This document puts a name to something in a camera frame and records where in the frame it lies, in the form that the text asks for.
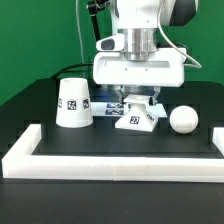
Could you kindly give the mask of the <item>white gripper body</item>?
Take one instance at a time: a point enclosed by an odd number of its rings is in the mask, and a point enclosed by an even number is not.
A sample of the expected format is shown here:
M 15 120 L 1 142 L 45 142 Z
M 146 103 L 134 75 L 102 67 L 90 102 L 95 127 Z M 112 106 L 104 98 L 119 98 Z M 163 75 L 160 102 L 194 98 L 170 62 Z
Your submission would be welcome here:
M 185 57 L 173 48 L 160 48 L 147 61 L 128 61 L 121 52 L 100 52 L 94 59 L 97 84 L 179 87 L 184 82 Z

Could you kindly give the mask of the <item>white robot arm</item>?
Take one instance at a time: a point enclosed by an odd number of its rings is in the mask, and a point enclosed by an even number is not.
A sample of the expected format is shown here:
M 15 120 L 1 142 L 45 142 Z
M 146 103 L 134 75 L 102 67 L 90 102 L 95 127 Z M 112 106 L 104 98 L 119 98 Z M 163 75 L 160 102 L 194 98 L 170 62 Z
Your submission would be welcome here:
M 163 44 L 165 26 L 184 26 L 196 15 L 199 0 L 98 0 L 110 7 L 112 35 L 96 42 L 93 79 L 115 88 L 120 102 L 143 86 L 154 89 L 148 103 L 156 103 L 162 87 L 179 87 L 184 68 L 201 64 L 170 39 Z

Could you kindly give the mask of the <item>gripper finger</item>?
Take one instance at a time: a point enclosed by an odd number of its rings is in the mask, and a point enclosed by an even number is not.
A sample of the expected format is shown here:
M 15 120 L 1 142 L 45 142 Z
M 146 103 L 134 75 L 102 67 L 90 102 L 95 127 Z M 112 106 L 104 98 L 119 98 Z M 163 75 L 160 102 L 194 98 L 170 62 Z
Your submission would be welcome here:
M 160 90 L 161 90 L 161 87 L 154 87 L 154 93 L 152 96 L 150 96 L 150 99 L 149 99 L 150 106 L 155 106 L 157 104 L 157 97 L 160 94 Z
M 122 85 L 116 85 L 115 86 L 115 93 L 118 96 L 119 102 L 123 103 L 124 99 L 127 97 L 127 95 L 123 92 L 123 86 Z

